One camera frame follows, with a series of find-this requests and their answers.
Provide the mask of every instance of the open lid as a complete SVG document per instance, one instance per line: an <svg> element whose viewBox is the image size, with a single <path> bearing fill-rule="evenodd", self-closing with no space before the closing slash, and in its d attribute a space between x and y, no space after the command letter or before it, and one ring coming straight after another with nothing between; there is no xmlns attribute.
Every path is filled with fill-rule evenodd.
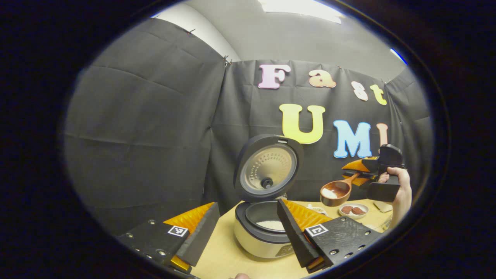
<svg viewBox="0 0 496 279"><path fill-rule="evenodd" d="M296 140L277 135L250 138L236 161L236 194L251 203L283 195L291 188L302 158L303 148Z"/></svg>

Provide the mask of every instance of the pink letter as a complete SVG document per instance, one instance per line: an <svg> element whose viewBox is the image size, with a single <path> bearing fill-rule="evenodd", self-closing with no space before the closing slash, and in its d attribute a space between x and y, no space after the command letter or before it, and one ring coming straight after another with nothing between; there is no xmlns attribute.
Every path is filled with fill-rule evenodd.
<svg viewBox="0 0 496 279"><path fill-rule="evenodd" d="M262 82L258 84L258 88L262 89L277 89L279 84L276 82L276 78L280 82L284 81L286 77L286 72L291 72L289 65L260 65L262 69Z"/></svg>

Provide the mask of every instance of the meat slice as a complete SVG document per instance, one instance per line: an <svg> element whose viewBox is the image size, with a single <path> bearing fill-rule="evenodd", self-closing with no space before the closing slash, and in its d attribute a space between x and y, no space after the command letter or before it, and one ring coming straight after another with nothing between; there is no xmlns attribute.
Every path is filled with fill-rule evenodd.
<svg viewBox="0 0 496 279"><path fill-rule="evenodd" d="M351 210L351 212L353 212L356 215L363 215L363 214L365 214L365 211L361 210L360 208L353 208Z"/></svg>
<svg viewBox="0 0 496 279"><path fill-rule="evenodd" d="M345 206L345 207L343 207L343 209L341 209L341 211L344 214L350 214L351 209L353 209L353 207L351 207L351 206Z"/></svg>

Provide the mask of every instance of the wooden spoon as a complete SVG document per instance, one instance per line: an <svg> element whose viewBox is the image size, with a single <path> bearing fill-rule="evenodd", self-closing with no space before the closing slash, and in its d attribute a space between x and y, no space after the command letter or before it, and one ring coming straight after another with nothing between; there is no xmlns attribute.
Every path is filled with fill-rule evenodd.
<svg viewBox="0 0 496 279"><path fill-rule="evenodd" d="M329 182L320 189L320 201L328 207L337 207L345 203L351 193L352 181L360 175L356 172L353 176Z"/></svg>

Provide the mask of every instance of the table surface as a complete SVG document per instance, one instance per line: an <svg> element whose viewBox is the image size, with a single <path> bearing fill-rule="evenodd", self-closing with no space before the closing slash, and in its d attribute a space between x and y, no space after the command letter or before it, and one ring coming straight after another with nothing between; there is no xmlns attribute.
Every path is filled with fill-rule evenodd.
<svg viewBox="0 0 496 279"><path fill-rule="evenodd" d="M337 218L339 207L326 207L321 202L297 202L297 204L325 209L329 217ZM362 204L369 212L357 222L377 231L384 232L384 225L392 214L392 210L381 212L372 200L348 201L345 204ZM249 254L234 236L234 220L236 207L222 215L203 251L198 264L192 268L191 274L201 279L228 279L238 273L244 273L251 279L292 279L308 276L305 268L301 268L296 255L277 259L262 259Z"/></svg>

